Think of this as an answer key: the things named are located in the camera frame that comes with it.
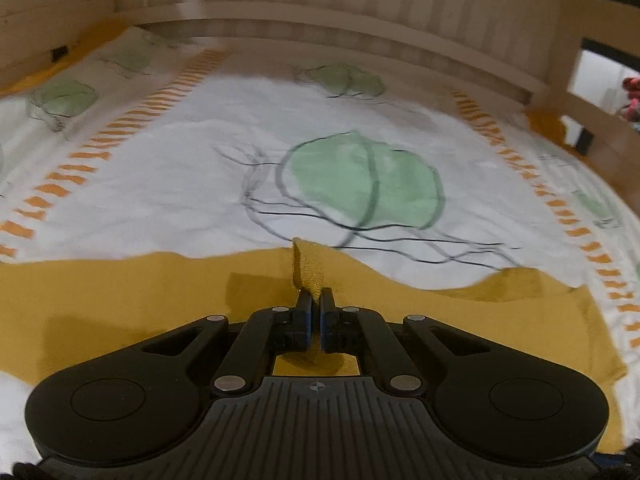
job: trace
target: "metal screw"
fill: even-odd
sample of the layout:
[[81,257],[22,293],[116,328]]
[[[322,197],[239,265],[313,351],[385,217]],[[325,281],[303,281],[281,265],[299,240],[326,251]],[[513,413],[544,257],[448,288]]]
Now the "metal screw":
[[218,377],[213,385],[221,392],[234,392],[240,388],[244,388],[246,381],[237,375],[223,375]]
[[390,384],[401,392],[412,392],[422,386],[422,381],[412,375],[396,375],[391,379]]

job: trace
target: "white bedsheet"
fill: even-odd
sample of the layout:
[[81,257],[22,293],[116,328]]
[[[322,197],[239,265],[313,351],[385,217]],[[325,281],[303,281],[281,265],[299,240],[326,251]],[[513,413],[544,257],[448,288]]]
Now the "white bedsheet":
[[[638,352],[626,327],[640,314],[620,312],[623,303],[609,297],[598,273],[618,270],[622,292],[635,293],[636,216],[576,160],[499,121],[521,164],[534,165],[545,189],[580,219],[562,225],[496,147],[438,111],[443,99],[452,99],[448,94],[366,69],[286,54],[235,54],[171,110],[110,149],[110,160],[92,159],[98,171],[68,170],[87,182],[65,183],[72,193],[55,201],[44,222],[17,216],[12,210],[24,207],[33,187],[96,124],[106,123],[104,113],[92,116],[91,127],[14,184],[4,202],[7,218],[35,234],[0,232],[0,244],[17,250],[11,261],[27,262],[153,251],[199,258],[301,237],[342,247],[421,288],[465,286],[502,267],[535,267],[568,285],[590,286],[629,365],[617,387],[625,437],[639,437]],[[610,264],[589,261],[580,248],[585,241],[567,234],[580,226],[588,226],[590,241],[612,257]],[[7,391],[0,413],[19,410],[26,387],[0,376],[0,388]],[[18,420],[0,422],[0,469],[6,461],[33,460]]]

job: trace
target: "orange dash print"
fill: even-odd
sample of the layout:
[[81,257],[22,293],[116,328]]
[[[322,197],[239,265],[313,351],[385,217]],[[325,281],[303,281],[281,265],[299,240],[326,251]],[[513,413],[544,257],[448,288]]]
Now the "orange dash print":
[[2,254],[2,256],[9,256],[10,258],[13,258],[15,256],[15,249],[0,244],[0,254]]
[[135,132],[126,132],[124,130],[113,130],[110,132],[109,130],[102,130],[98,132],[98,135],[135,135]]
[[99,144],[111,144],[112,142],[119,142],[123,139],[105,139],[104,137],[92,137],[89,139],[91,142],[98,142]]
[[49,173],[45,178],[48,178],[50,180],[68,180],[68,181],[74,182],[76,184],[84,184],[85,181],[86,181],[84,176],[65,175],[65,174],[62,174],[62,173],[58,173],[57,171]]
[[612,263],[611,256],[608,254],[598,254],[597,256],[587,256],[590,262],[595,264],[610,264]]
[[169,106],[157,106],[157,105],[144,105],[145,108],[148,108],[149,110],[169,110],[171,107]]
[[619,305],[618,310],[620,312],[640,312],[640,306],[633,303],[625,303],[624,305]]
[[68,190],[66,190],[62,186],[59,186],[58,184],[42,184],[41,186],[38,186],[36,190],[59,197],[67,196],[70,193]]
[[171,90],[161,90],[161,91],[155,92],[155,93],[153,93],[151,95],[152,96],[168,95],[170,97],[179,97],[179,98],[187,97],[187,94],[185,94],[183,92],[174,92],[174,91],[171,91]]
[[598,242],[591,242],[590,244],[580,246],[580,248],[583,251],[590,253],[591,251],[597,251],[598,249],[601,249],[602,245],[600,245]]
[[95,172],[95,168],[93,166],[85,166],[83,164],[61,164],[59,168],[67,171],[85,171],[87,173]]
[[35,195],[29,197],[24,202],[27,203],[30,206],[41,207],[41,208],[44,208],[44,209],[46,209],[47,207],[51,207],[53,205],[51,202],[47,202],[42,197],[35,196]]
[[607,294],[610,300],[632,300],[634,298],[634,294],[632,292],[627,292],[625,294],[620,294],[619,292],[610,292]]
[[169,99],[168,97],[161,97],[161,96],[157,96],[157,97],[150,97],[149,99],[146,100],[147,103],[179,103],[180,99]]
[[498,123],[496,123],[495,121],[487,121],[485,123],[482,124],[476,124],[476,128],[488,128],[489,126],[497,126]]
[[572,229],[570,231],[567,231],[566,233],[569,236],[577,237],[577,236],[590,235],[591,231],[589,231],[586,227],[578,227],[577,229]]
[[131,110],[129,112],[127,112],[128,115],[146,115],[146,116],[152,116],[152,117],[159,117],[162,114],[157,114],[155,112],[146,112],[144,110]]
[[471,117],[466,118],[467,121],[477,121],[478,119],[484,119],[485,117],[491,117],[489,114],[476,114]]
[[139,130],[140,128],[144,128],[144,124],[134,124],[134,123],[110,123],[107,124],[107,128],[132,128]]
[[121,117],[116,119],[117,122],[125,122],[125,123],[150,123],[153,119],[147,119],[144,117]]
[[601,276],[620,276],[620,271],[617,269],[596,269],[596,272]]
[[101,158],[102,160],[109,160],[111,153],[99,152],[99,153],[87,153],[87,152],[75,152],[69,155],[70,158]]
[[35,218],[36,220],[44,220],[47,215],[46,211],[25,211],[24,209],[14,209],[18,214],[26,218]]
[[2,224],[2,227],[0,227],[0,231],[5,231],[20,238],[31,238],[33,236],[33,229],[27,229],[26,227],[23,227],[15,222],[11,222],[10,220],[7,220],[4,224]]
[[113,142],[110,142],[109,144],[83,144],[82,146],[80,146],[81,148],[89,148],[91,150],[104,150],[105,148],[117,148],[119,145],[122,144],[122,141],[117,142],[119,139],[113,139]]
[[625,282],[602,282],[607,288],[625,288],[628,283]]

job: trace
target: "black line drawing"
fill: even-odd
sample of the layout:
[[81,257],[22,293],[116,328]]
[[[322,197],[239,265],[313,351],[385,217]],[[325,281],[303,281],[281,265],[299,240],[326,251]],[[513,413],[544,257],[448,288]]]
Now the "black line drawing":
[[[280,240],[323,232],[315,241],[339,250],[393,253],[431,265],[456,263],[492,270],[520,266],[507,253],[519,248],[459,238],[434,227],[446,197],[437,170],[413,152],[370,140],[355,130],[302,142],[277,155],[254,145],[212,148],[246,168],[240,203],[253,223]],[[339,160],[329,167],[331,158]],[[338,166],[348,165],[353,167],[337,174]],[[323,171],[333,174],[323,178]],[[400,189],[403,171],[421,182],[421,189]],[[343,179],[347,174],[349,183]],[[338,190],[335,183],[341,179]],[[286,226],[281,222],[291,218],[298,220],[296,232],[290,222]],[[490,262],[475,261],[479,255],[490,255]]]
[[355,65],[336,61],[312,68],[292,66],[291,70],[298,84],[313,88],[327,98],[353,99],[367,105],[386,105],[422,115],[421,111],[413,110],[389,96],[380,76]]

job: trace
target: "circular pad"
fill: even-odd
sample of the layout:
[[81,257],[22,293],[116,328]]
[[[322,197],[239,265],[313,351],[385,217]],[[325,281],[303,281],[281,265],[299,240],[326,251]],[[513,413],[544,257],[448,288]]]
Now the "circular pad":
[[507,379],[489,393],[499,412],[521,420],[542,420],[554,416],[564,400],[560,391],[545,381],[529,378]]
[[74,411],[89,420],[119,420],[139,410],[145,391],[133,381],[99,379],[80,386],[71,397]]

